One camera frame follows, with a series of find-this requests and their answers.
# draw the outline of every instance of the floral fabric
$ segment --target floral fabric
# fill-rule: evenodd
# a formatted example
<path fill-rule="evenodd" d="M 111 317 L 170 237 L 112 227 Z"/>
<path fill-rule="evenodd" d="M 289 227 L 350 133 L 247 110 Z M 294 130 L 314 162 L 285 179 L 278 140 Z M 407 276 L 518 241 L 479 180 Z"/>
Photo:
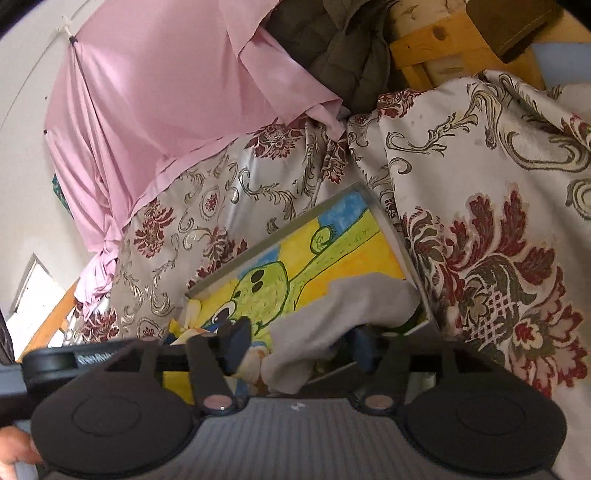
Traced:
<path fill-rule="evenodd" d="M 591 86 L 539 92 L 501 72 L 384 95 L 339 142 L 306 118 L 269 125 L 134 216 L 109 309 L 67 340 L 162 336 L 187 284 L 361 175 L 444 334 L 552 397 L 569 425 L 555 471 L 591 478 L 590 125 Z"/>

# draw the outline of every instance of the window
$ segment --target window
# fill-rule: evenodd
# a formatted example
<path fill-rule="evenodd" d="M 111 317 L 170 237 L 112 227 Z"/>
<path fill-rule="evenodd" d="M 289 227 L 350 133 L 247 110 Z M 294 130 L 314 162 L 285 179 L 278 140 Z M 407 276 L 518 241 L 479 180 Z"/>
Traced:
<path fill-rule="evenodd" d="M 19 295 L 12 307 L 6 326 L 12 337 L 14 356 L 19 358 L 43 321 L 59 303 L 66 291 L 60 287 L 33 255 Z M 50 346 L 61 346 L 64 333 L 60 330 Z"/>

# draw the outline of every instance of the white wall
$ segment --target white wall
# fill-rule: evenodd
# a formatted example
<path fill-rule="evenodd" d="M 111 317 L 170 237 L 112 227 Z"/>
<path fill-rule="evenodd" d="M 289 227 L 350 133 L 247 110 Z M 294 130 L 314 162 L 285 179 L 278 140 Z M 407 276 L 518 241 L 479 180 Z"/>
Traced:
<path fill-rule="evenodd" d="M 45 0 L 0 39 L 0 124 L 16 98 L 0 129 L 0 309 L 5 315 L 33 253 L 66 289 L 91 258 L 51 189 L 43 123 L 46 97 L 68 45 L 64 35 L 55 38 L 61 16 L 74 16 L 76 32 L 102 2 Z"/>

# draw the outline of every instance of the black circular cover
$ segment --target black circular cover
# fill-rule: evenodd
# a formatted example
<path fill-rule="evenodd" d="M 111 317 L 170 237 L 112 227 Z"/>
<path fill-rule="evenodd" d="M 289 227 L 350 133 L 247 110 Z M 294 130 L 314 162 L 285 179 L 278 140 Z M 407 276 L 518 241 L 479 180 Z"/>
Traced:
<path fill-rule="evenodd" d="M 543 468 L 562 447 L 566 421 L 551 400 L 523 387 L 483 391 L 447 381 L 407 407 L 406 428 L 428 457 L 456 471 L 515 475 Z"/>
<path fill-rule="evenodd" d="M 190 407 L 153 379 L 110 372 L 43 401 L 31 431 L 44 462 L 80 478 L 117 478 L 160 465 L 187 443 Z"/>

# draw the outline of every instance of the black device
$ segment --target black device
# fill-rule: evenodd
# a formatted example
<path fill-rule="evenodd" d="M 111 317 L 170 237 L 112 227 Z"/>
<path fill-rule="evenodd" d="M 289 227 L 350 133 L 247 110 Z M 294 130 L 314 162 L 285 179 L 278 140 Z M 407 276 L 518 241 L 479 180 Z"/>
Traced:
<path fill-rule="evenodd" d="M 49 480 L 556 478 L 561 410 L 462 343 L 359 327 L 343 340 L 354 363 L 297 397 L 235 397 L 224 375 L 250 337 L 241 319 L 183 346 L 33 352 L 23 360 L 23 408 L 2 395 L 0 418 L 33 409 Z M 100 363 L 56 389 L 81 358 L 83 368 Z M 162 371 L 189 372 L 194 406 L 161 386 Z M 436 384 L 407 402 L 412 372 L 433 372 Z"/>

